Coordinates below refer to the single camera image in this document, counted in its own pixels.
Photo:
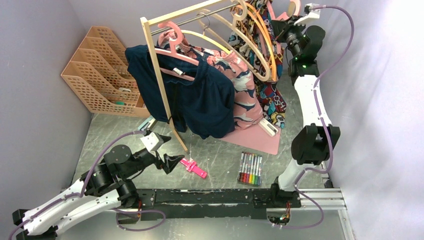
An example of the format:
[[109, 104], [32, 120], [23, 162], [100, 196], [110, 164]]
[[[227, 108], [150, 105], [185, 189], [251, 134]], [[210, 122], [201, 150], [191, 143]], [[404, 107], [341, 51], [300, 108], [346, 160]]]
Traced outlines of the comic print shorts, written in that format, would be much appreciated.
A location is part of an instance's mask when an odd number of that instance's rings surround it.
[[284, 50], [276, 41], [271, 25], [271, 0], [246, 0], [249, 13], [236, 23], [236, 29], [243, 33], [253, 46], [241, 36], [232, 32], [228, 43], [253, 67], [256, 94], [264, 118], [279, 128], [286, 123], [287, 104], [277, 88], [283, 73]]

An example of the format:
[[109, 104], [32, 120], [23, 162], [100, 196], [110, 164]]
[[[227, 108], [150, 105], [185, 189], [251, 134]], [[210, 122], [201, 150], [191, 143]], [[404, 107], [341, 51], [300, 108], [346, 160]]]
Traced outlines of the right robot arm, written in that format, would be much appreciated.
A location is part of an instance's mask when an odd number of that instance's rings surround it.
[[[159, 64], [158, 56], [169, 56], [172, 59], [177, 59], [193, 66], [198, 66], [199, 61], [190, 58], [186, 55], [178, 53], [178, 46], [183, 43], [185, 34], [190, 31], [182, 30], [172, 21], [163, 21], [158, 24], [158, 32], [174, 31], [174, 38], [169, 39], [170, 49], [159, 49], [153, 43], [152, 36], [154, 33], [150, 30], [145, 30], [145, 38], [147, 41], [149, 56], [154, 69], [155, 79], [158, 84], [161, 95], [161, 102], [164, 107], [166, 121], [170, 124], [173, 131], [176, 130], [174, 118], [169, 105], [168, 95], [166, 93], [165, 84], [162, 74], [168, 74], [176, 78], [187, 81], [194, 79], [185, 74], [184, 71], [173, 71], [162, 68]], [[304, 75], [295, 78], [294, 88], [300, 100], [300, 106], [303, 114], [303, 129], [302, 132], [295, 137], [300, 140], [300, 143], [292, 141], [292, 161], [286, 170], [275, 179], [276, 190], [270, 193], [270, 202], [275, 207], [282, 207], [289, 200], [288, 192], [300, 191], [298, 185], [303, 176], [308, 171], [313, 171], [319, 174], [327, 174], [333, 164], [334, 146], [340, 136], [339, 127], [333, 126], [329, 119], [320, 92], [321, 75]]]

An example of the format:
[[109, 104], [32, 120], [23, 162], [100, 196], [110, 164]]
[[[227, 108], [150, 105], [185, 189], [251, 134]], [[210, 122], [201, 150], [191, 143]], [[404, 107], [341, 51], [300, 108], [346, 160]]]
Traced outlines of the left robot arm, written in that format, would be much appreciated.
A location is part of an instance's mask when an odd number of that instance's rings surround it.
[[183, 159], [184, 155], [160, 156], [145, 148], [132, 152], [127, 145], [116, 145], [53, 199], [33, 209], [13, 212], [16, 229], [8, 238], [54, 240], [75, 224], [101, 212], [121, 207], [140, 208], [144, 201], [133, 178], [149, 166], [169, 174]]

